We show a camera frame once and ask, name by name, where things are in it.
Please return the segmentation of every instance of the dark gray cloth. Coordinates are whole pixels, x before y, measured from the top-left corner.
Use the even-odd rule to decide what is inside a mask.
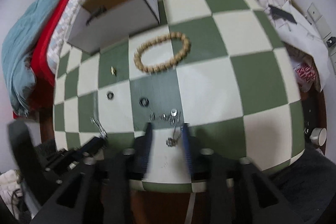
[[[316,223],[336,194],[336,165],[310,144],[292,165],[270,177],[305,223]]]

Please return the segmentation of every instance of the white cup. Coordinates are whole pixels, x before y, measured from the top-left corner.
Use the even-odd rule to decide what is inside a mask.
[[[325,128],[314,128],[309,138],[313,144],[322,146],[327,139],[327,130]]]

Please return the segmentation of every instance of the green and white checkered tablecloth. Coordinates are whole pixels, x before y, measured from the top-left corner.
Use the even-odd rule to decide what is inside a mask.
[[[150,110],[176,108],[182,122],[206,147],[232,159],[251,157],[267,172],[283,169],[304,150],[300,94],[287,52],[266,15],[254,0],[159,0],[158,27],[125,39],[94,56],[63,45],[56,76],[54,130],[58,148],[83,145],[98,128],[90,122],[94,97],[98,117],[108,132],[109,157],[143,134]],[[185,33],[191,52],[174,69],[148,75],[133,63],[137,47],[172,31]],[[145,65],[171,58],[181,48],[171,41],[147,51]],[[111,74],[111,66],[117,76]],[[114,93],[108,100],[108,91]],[[173,129],[154,122],[148,173],[133,187],[162,192],[197,192],[205,182],[192,182],[182,140],[166,146]]]

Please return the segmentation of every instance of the open box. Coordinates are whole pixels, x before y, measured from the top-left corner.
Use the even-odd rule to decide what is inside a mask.
[[[159,23],[157,0],[87,0],[73,17],[68,43],[92,54]]]

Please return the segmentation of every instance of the teal blanket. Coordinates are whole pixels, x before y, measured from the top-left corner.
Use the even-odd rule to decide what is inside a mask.
[[[16,115],[27,116],[36,85],[30,61],[36,42],[60,0],[36,0],[8,32],[1,51],[2,70]]]

